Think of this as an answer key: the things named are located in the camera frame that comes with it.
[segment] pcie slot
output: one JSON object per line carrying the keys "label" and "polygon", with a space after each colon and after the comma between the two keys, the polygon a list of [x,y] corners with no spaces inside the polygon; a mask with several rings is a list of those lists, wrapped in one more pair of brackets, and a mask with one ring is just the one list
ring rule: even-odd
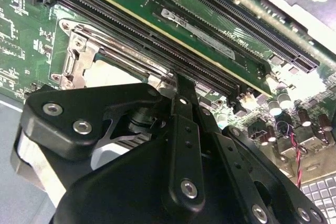
{"label": "pcie slot", "polygon": [[225,93],[228,92],[230,93],[230,91],[235,89],[236,86],[240,83],[237,79],[226,74],[221,69],[216,68],[214,65],[200,59],[199,57],[187,51],[179,44],[171,40],[168,41],[166,38],[152,32],[148,28],[140,25],[139,22],[136,22],[127,15],[112,8],[110,5],[107,5],[103,1],[100,0],[77,0],[77,1],[95,10],[100,16],[103,15],[105,19],[108,18],[111,21],[113,21],[116,27],[117,26],[120,27],[120,30],[122,31],[128,30],[129,33],[130,32],[133,33],[134,34],[133,37],[137,37],[138,41],[141,38],[145,38],[147,44],[150,43],[152,46],[164,49],[165,51],[172,54],[171,57],[173,58],[178,57],[187,61],[194,67],[199,68],[199,70],[202,71],[203,74],[214,73],[215,74],[214,76],[217,76],[216,81],[221,83],[222,89],[223,88],[227,89]]}
{"label": "pcie slot", "polygon": [[200,21],[199,17],[196,17],[189,10],[185,9],[182,6],[178,6],[172,0],[155,0],[160,5],[169,9],[170,11],[176,13],[178,16],[183,17],[189,24],[198,27],[204,33],[210,35],[212,38],[218,40],[223,43],[223,45],[232,49],[236,54],[241,55],[242,57],[247,57],[252,59],[254,62],[257,62],[261,65],[265,64],[263,59],[260,59],[258,56],[251,54],[247,49],[238,45],[231,39],[227,38],[225,35],[220,33],[215,27],[205,23],[204,21]]}
{"label": "pcie slot", "polygon": [[138,51],[146,54],[154,61],[161,63],[164,66],[170,67],[177,72],[185,74],[195,81],[201,82],[209,88],[223,94],[229,95],[232,92],[232,88],[227,86],[220,77],[216,77],[211,73],[211,69],[207,66],[197,65],[193,56],[189,57],[177,57],[167,50],[162,50],[162,46],[158,46],[155,43],[139,37],[131,30],[126,30],[120,24],[113,20],[102,16],[101,13],[94,9],[88,9],[87,6],[78,2],[77,0],[58,0],[58,3],[83,18],[87,19],[92,24],[97,25],[101,29],[106,30],[110,35],[115,36],[117,39],[122,38],[122,42],[128,46],[137,49]]}
{"label": "pcie slot", "polygon": [[265,44],[270,50],[304,72],[311,72],[319,66],[319,62],[300,49],[289,39],[275,32],[261,20],[231,0],[198,0],[211,10],[223,15],[235,26],[242,29],[257,41]]}

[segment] red and black wire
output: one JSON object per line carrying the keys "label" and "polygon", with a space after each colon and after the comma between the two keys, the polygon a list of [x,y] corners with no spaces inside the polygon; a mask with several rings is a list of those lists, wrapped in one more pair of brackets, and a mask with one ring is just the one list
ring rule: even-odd
{"label": "red and black wire", "polygon": [[297,168],[297,187],[301,188],[301,178],[302,178],[302,168],[301,168],[301,152],[308,153],[307,149],[303,147],[301,144],[299,144],[294,136],[294,133],[290,134],[290,140],[292,142],[293,147],[295,148],[296,152],[296,163],[298,165]]}

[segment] motherboard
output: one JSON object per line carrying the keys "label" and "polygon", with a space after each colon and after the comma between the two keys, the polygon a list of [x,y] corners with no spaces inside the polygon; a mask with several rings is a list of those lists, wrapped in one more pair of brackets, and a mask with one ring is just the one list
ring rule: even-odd
{"label": "motherboard", "polygon": [[335,59],[267,0],[0,0],[2,94],[147,82],[169,97],[180,72],[221,129],[286,164],[289,132],[304,158],[334,145]]}

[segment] silver screw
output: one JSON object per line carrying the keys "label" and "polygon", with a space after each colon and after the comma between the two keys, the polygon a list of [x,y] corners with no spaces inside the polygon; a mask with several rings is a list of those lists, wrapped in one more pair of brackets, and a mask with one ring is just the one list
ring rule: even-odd
{"label": "silver screw", "polygon": [[77,49],[78,51],[81,51],[84,49],[85,42],[82,39],[76,38],[73,40],[73,47]]}
{"label": "silver screw", "polygon": [[235,134],[236,136],[239,136],[239,135],[240,135],[239,131],[238,131],[237,129],[235,129],[235,128],[232,129],[232,132],[233,132],[233,134]]}
{"label": "silver screw", "polygon": [[317,219],[318,222],[322,222],[321,216],[314,209],[310,209],[310,212],[315,217],[315,219]]}
{"label": "silver screw", "polygon": [[87,135],[92,131],[91,124],[84,120],[77,120],[73,123],[72,128],[81,135]]}
{"label": "silver screw", "polygon": [[70,29],[69,24],[66,23],[66,22],[62,22],[62,27],[63,27],[64,30],[69,30]]}
{"label": "silver screw", "polygon": [[180,102],[182,102],[183,104],[187,104],[187,101],[182,98],[180,99]]}
{"label": "silver screw", "polygon": [[46,113],[47,115],[51,115],[51,116],[57,116],[63,113],[63,108],[56,103],[44,104],[42,109],[44,113]]}
{"label": "silver screw", "polygon": [[266,224],[267,223],[267,215],[265,211],[257,204],[252,206],[253,215],[259,220],[260,223]]}
{"label": "silver screw", "polygon": [[181,190],[185,196],[189,199],[197,197],[197,188],[190,180],[184,180],[181,182]]}
{"label": "silver screw", "polygon": [[211,115],[210,111],[207,109],[202,109],[203,113],[206,115]]}
{"label": "silver screw", "polygon": [[57,73],[52,73],[50,75],[50,77],[54,80],[54,81],[59,81],[60,80],[60,75]]}
{"label": "silver screw", "polygon": [[298,211],[299,211],[299,214],[300,214],[300,216],[303,220],[305,220],[306,222],[310,221],[310,217],[305,210],[303,210],[301,207],[299,207]]}

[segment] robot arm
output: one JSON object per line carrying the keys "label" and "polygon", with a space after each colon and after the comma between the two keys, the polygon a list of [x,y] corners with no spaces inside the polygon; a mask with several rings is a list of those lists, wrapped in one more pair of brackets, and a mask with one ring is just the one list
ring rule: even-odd
{"label": "robot arm", "polygon": [[[237,128],[219,131],[194,83],[173,99],[148,84],[32,93],[12,165],[57,206],[51,223],[327,223]],[[106,133],[151,139],[92,170]]]}

